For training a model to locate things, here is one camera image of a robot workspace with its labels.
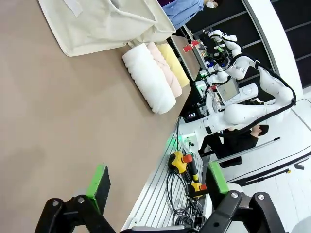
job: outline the fabric tag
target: fabric tag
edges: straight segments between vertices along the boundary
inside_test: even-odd
[[[78,17],[83,12],[82,6],[76,0],[64,0],[64,2],[72,10],[74,16]]]

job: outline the bolt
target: bolt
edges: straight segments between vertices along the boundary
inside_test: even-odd
[[[257,197],[258,197],[259,200],[263,200],[264,199],[264,195],[263,194],[259,194]]]
[[[237,193],[231,193],[231,196],[233,197],[233,198],[238,198],[238,194]]]
[[[84,202],[84,198],[79,198],[79,199],[78,199],[78,202],[79,202],[79,203],[83,203],[83,202]]]

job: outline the seated person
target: seated person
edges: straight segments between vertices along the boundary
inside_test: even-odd
[[[196,13],[208,8],[218,7],[223,0],[158,0],[175,29],[179,29],[192,19]]]
[[[233,129],[224,130],[224,133],[232,131]],[[209,145],[211,149],[215,152],[218,159],[228,157],[232,154],[242,152],[244,150],[253,148],[258,142],[258,137],[265,135],[269,131],[269,125],[256,125],[252,130],[248,130],[238,136],[233,136],[229,138],[224,138],[224,143],[222,144],[220,138],[216,135],[208,135],[204,138],[202,147],[199,149],[199,154],[202,156],[204,154],[205,147]],[[231,159],[229,161],[220,163],[221,167],[229,167],[234,165],[239,165],[242,163],[242,158],[238,157]]]

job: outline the workbench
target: workbench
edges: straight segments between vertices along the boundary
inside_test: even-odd
[[[104,216],[121,230],[190,86],[156,115],[121,59],[129,47],[67,57],[37,1],[0,9],[1,232],[33,232],[46,201],[81,194],[100,163],[111,180]]]

